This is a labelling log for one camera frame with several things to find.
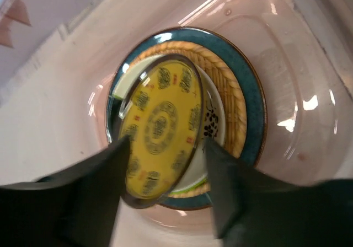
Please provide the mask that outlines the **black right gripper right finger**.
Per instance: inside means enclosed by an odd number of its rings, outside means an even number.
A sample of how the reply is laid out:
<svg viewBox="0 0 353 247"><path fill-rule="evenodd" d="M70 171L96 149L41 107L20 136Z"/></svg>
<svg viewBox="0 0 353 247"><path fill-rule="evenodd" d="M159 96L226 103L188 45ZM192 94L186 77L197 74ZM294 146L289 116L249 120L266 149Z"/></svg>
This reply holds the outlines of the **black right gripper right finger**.
<svg viewBox="0 0 353 247"><path fill-rule="evenodd" d="M352 246L352 180L296 186L205 140L215 235L223 246Z"/></svg>

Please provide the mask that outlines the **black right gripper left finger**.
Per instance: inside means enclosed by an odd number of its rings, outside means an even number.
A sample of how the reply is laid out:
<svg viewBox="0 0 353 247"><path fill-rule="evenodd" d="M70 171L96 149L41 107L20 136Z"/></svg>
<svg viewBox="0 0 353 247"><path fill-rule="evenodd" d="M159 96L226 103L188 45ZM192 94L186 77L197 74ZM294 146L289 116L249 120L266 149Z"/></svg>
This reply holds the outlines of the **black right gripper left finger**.
<svg viewBox="0 0 353 247"><path fill-rule="evenodd" d="M1 246L108 246L129 156L124 137L37 181L1 186Z"/></svg>

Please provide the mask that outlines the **woven bamboo plate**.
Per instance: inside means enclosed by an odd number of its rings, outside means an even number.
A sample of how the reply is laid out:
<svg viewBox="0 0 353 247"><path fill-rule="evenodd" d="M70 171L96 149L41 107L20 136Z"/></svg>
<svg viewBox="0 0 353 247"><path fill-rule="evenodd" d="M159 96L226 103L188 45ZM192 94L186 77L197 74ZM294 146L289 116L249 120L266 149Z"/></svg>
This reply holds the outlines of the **woven bamboo plate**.
<svg viewBox="0 0 353 247"><path fill-rule="evenodd" d="M200 66L218 90L225 114L225 145L231 155L239 157L246 139L247 114L242 90L231 69L211 50L189 41L166 41L143 51L132 64L153 55L178 53Z"/></svg>

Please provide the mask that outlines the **cream ceramic plate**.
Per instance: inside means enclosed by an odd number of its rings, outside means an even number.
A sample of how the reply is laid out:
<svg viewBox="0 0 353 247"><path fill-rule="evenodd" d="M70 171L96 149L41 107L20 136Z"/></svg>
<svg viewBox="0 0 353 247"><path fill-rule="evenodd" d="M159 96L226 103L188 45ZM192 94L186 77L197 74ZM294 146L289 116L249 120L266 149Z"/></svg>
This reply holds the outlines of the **cream ceramic plate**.
<svg viewBox="0 0 353 247"><path fill-rule="evenodd" d="M152 61L157 60L158 58L162 57L162 54L148 56L142 60L137 61L137 63L133 66L128 68L127 64L123 64L123 75L119 79L118 83L113 86L113 93L114 94L123 94L124 96L127 94L127 90L132 85L138 74L141 72L143 67L147 67L148 64L152 63ZM204 129L202 132L203 137L211 137L216 140L219 144L224 144L225 142L225 114L224 108L221 101L220 94L214 85L214 82L211 78L206 74L206 72L200 67L197 66L202 81L205 82L205 87L207 89L207 96L205 100L206 112L204 117ZM199 163L201 162L201 170L196 170L197 174L202 174L202 170L206 170L205 161L204 161L204 148L201 147L196 152L196 161ZM206 184L197 187L187 193L174 195L173 197L168 195L171 198L188 198L193 197L198 194L203 194L206 192Z"/></svg>

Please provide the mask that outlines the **blue floral ceramic plate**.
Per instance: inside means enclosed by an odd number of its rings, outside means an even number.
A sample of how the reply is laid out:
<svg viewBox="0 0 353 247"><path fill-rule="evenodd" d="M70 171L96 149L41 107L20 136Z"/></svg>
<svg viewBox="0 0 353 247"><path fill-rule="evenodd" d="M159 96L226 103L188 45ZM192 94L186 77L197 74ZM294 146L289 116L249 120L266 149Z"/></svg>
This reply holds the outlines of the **blue floral ceramic plate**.
<svg viewBox="0 0 353 247"><path fill-rule="evenodd" d="M117 68L111 85L114 88L122 80L132 61L144 50L166 41L189 41L201 45L219 56L230 67L239 82L245 98L247 136L240 159L250 166L259 161L266 138L267 110L263 88L258 75L244 53L221 35L202 28L176 27L156 32L136 45Z"/></svg>

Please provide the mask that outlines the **yellow patterned plate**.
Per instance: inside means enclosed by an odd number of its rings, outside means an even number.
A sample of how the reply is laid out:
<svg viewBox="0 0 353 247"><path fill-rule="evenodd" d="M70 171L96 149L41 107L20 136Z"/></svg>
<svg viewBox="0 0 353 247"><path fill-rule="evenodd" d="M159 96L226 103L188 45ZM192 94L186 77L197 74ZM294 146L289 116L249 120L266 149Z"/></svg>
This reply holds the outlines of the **yellow patterned plate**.
<svg viewBox="0 0 353 247"><path fill-rule="evenodd" d="M195 64L171 53L142 68L116 122L130 139L123 200L137 209L164 199L188 169L200 142L205 90Z"/></svg>

